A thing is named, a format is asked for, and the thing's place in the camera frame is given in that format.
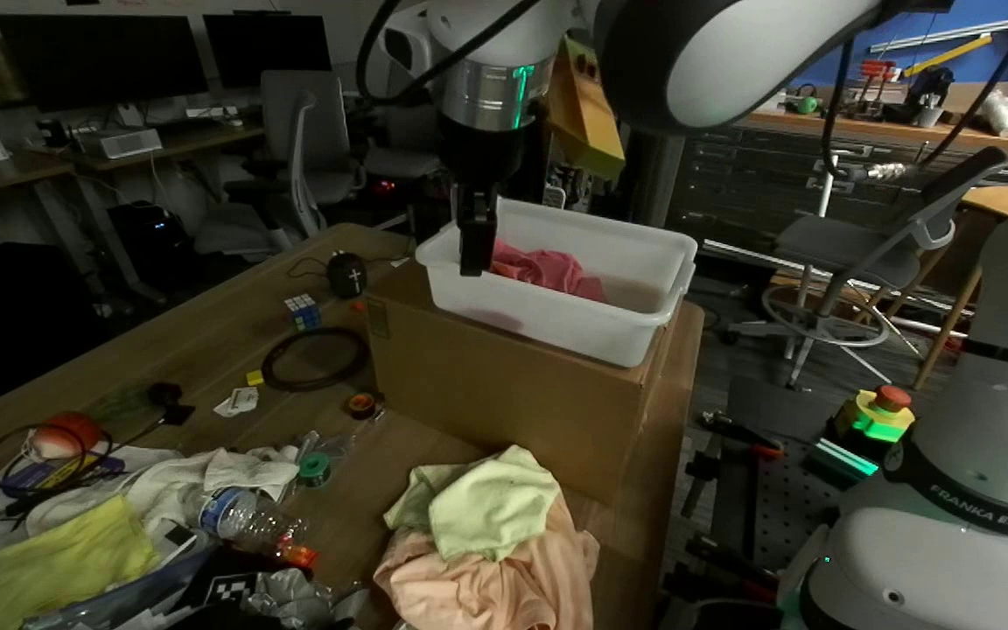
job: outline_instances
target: green light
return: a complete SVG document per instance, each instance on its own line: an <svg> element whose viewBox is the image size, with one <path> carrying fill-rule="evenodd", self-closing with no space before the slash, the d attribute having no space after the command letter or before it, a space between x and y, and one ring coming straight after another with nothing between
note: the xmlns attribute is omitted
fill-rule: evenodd
<svg viewBox="0 0 1008 630"><path fill-rule="evenodd" d="M883 467L876 467L876 463L868 463L868 459L860 459L860 456L854 456L854 451L827 440L827 439L814 440L814 451L824 451L827 459L832 459L840 467L851 467L860 477L877 477L883 474Z"/></svg>
<svg viewBox="0 0 1008 630"><path fill-rule="evenodd" d="M534 63L530 66L513 66L510 80L513 80L513 101L519 109L510 111L510 129L526 126L530 115L530 95L533 95L533 76L534 76Z"/></svg>

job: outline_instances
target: red object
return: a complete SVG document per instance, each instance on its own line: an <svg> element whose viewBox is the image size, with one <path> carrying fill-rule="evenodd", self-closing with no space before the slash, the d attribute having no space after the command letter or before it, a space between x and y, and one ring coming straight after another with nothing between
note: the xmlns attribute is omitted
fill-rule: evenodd
<svg viewBox="0 0 1008 630"><path fill-rule="evenodd" d="M877 406L901 412L915 406L915 395L886 382L877 386Z"/></svg>
<svg viewBox="0 0 1008 630"><path fill-rule="evenodd" d="M498 242L490 274L603 302L603 280L586 276L582 264L567 253L550 250L523 253Z"/></svg>
<svg viewBox="0 0 1008 630"><path fill-rule="evenodd" d="M275 556L289 567L313 571L320 565L315 550L295 540L281 540Z"/></svg>
<svg viewBox="0 0 1008 630"><path fill-rule="evenodd" d="M78 459L104 440L104 431L86 412L58 412L36 428L36 451L43 459Z"/></svg>

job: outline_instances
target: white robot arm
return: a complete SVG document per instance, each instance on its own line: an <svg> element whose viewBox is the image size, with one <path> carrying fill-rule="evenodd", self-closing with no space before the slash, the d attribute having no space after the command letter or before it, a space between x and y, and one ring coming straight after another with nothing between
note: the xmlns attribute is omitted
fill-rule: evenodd
<svg viewBox="0 0 1008 630"><path fill-rule="evenodd" d="M394 5L386 0L377 11L357 63L369 63L387 25L387 55L405 60L417 87L429 83L441 159L459 183L461 274L484 274L498 187L519 168L523 129L550 87L579 0L424 0L408 11ZM593 0L588 33L622 124L695 129L747 115L812 55L910 6L945 11L953 0Z"/></svg>

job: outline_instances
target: monitor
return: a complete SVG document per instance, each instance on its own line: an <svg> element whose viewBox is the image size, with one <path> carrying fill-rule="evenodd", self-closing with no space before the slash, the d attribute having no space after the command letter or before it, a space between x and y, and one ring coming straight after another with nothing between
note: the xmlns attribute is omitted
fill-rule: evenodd
<svg viewBox="0 0 1008 630"><path fill-rule="evenodd" d="M330 71L320 14L208 14L219 87L256 87L263 71Z"/></svg>
<svg viewBox="0 0 1008 630"><path fill-rule="evenodd" d="M0 14L0 35L40 109L208 92L186 17Z"/></svg>

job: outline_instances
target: cable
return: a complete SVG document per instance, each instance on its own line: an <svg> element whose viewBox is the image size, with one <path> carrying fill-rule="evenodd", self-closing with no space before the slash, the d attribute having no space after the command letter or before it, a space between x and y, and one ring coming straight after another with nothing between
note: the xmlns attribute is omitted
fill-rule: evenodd
<svg viewBox="0 0 1008 630"><path fill-rule="evenodd" d="M275 368L281 360L288 358L289 346L298 346L302 340L345 340L355 346L350 360L330 376L320 376L320 378L282 378ZM341 378L362 372L369 365L369 342L355 334L355 328L305 328L305 334L295 334L288 340L281 340L265 360L263 360L263 378L270 389L281 389L281 393L313 393L313 389L330 389L335 386Z"/></svg>
<svg viewBox="0 0 1008 630"><path fill-rule="evenodd" d="M510 29L510 22L519 22L523 14L530 14L530 6L534 6L540 0L519 0L510 11L503 11L495 25L488 25L484 33L477 33L464 46L459 46L454 54L448 54L441 63L434 63L426 74L420 74L417 80L408 80L394 99L393 95L371 95L369 87L369 60L371 49L383 35L383 29L387 25L387 17L394 14L399 0L386 0L362 41L357 54L357 92L365 95L365 101L371 105L399 105L408 95L417 95L424 83L429 83L434 76L441 76L443 71L450 71L454 63L461 63L469 54L477 54L484 41L490 41L495 35L502 35L503 29Z"/></svg>
<svg viewBox="0 0 1008 630"><path fill-rule="evenodd" d="M842 41L842 54L840 54L840 71L832 76L832 92L828 92L828 109L824 115L824 172L837 172L832 168L832 118L840 115L840 105L842 105L842 87L846 87L846 71L851 71L851 55L854 55L854 33L846 35Z"/></svg>
<svg viewBox="0 0 1008 630"><path fill-rule="evenodd" d="M71 440L78 440L78 469L75 469L71 477L63 477L53 491L27 491L27 495L21 495L18 488L7 483L9 474L27 459L27 451L21 447L21 451L2 467L2 474L0 474L0 491L2 491L7 498L18 498L18 502L47 502L47 498L75 488L82 477L86 477L96 467L102 467L102 463L114 451L114 447L111 447L114 440L111 440L110 431L102 431L104 451L96 456L96 451L84 447L84 439L82 439L82 433L75 433L75 431L68 431L68 428L56 428L56 423L25 423L25 428L18 428L18 431L7 431L7 433L0 433L0 447L2 447L9 439L33 433L33 431L40 431L40 428L47 428L47 431L53 428L53 431L68 433Z"/></svg>
<svg viewBox="0 0 1008 630"><path fill-rule="evenodd" d="M959 115L959 124L953 126L953 132L921 162L921 168L928 168L936 159L943 159L954 137L961 132L961 126L971 124L971 115L992 99L994 83L1002 80L1002 74L1008 71L1008 49L1002 55L1002 63L994 66L992 80L985 83L985 92L971 101L971 109Z"/></svg>

